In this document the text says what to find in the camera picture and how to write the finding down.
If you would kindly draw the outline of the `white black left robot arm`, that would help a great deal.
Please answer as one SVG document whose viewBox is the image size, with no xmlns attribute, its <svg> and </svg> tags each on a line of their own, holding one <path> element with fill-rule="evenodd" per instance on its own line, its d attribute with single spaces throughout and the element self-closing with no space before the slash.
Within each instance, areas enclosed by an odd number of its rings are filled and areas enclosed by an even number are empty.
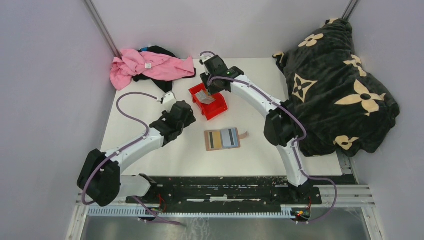
<svg viewBox="0 0 424 240">
<path fill-rule="evenodd" d="M 177 101 L 140 137 L 107 152 L 90 151 L 77 186 L 91 198 L 92 204 L 100 207 L 117 198 L 139 197 L 147 204 L 154 202 L 158 195 L 155 181 L 145 174 L 128 176 L 123 172 L 145 155 L 176 140 L 195 121 L 192 107 L 184 100 Z"/>
</svg>

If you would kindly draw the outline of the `red plastic bin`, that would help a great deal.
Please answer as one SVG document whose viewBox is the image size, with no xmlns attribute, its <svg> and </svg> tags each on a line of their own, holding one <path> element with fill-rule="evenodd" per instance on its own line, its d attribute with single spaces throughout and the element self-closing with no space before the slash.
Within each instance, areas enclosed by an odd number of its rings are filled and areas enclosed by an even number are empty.
<svg viewBox="0 0 424 240">
<path fill-rule="evenodd" d="M 192 101 L 199 107 L 201 114 L 209 121 L 228 110 L 225 98 L 221 93 L 209 95 L 205 86 L 200 83 L 188 90 Z"/>
</svg>

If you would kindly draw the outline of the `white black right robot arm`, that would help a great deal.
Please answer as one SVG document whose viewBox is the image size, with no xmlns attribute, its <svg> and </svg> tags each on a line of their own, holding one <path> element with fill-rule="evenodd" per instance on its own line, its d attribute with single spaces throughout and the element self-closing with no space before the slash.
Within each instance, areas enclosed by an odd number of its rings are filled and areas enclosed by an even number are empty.
<svg viewBox="0 0 424 240">
<path fill-rule="evenodd" d="M 215 54 L 201 55 L 200 64 L 204 73 L 200 75 L 203 85 L 210 94 L 222 91 L 235 94 L 250 104 L 265 119 L 263 134 L 275 146 L 282 158 L 289 188 L 289 199 L 302 204 L 309 198 L 313 185 L 303 168 L 299 154 L 297 130 L 305 132 L 300 121 L 291 113 L 290 102 L 267 94 L 254 84 L 236 66 L 227 67 L 224 60 Z"/>
</svg>

